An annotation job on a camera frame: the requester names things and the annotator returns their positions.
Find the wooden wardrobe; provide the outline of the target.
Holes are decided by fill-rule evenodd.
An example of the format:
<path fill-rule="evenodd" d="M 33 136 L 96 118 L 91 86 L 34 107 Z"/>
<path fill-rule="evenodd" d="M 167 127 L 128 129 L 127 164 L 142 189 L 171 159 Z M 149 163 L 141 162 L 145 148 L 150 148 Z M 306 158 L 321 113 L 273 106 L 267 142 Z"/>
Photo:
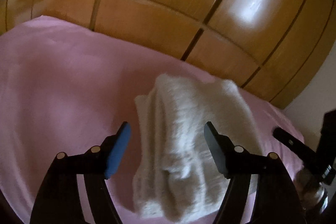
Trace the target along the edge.
<path fill-rule="evenodd" d="M 174 56 L 281 109 L 335 42 L 335 0 L 1 0 L 1 32 L 41 15 Z"/>

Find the pink bedspread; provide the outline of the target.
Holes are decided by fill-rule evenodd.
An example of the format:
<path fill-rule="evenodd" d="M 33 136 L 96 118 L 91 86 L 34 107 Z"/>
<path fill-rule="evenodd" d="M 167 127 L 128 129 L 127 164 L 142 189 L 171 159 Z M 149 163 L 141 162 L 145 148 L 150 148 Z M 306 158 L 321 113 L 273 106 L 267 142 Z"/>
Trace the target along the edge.
<path fill-rule="evenodd" d="M 131 139 L 107 186 L 122 221 L 142 222 L 132 200 L 141 159 L 134 99 L 163 73 L 214 81 L 171 56 L 50 16 L 1 36 L 1 192 L 22 222 L 58 152 L 86 152 L 124 121 Z"/>

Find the white knitted sweater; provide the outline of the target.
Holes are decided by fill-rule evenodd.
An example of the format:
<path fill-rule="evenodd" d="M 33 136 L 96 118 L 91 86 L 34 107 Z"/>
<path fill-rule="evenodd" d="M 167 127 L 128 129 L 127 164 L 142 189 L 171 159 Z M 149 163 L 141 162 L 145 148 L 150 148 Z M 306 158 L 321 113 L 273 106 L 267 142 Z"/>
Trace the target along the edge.
<path fill-rule="evenodd" d="M 218 172 L 204 138 L 207 122 L 235 145 L 262 153 L 252 112 L 231 80 L 202 83 L 160 75 L 135 105 L 142 157 L 133 201 L 141 218 L 189 223 L 220 208 L 228 180 Z"/>

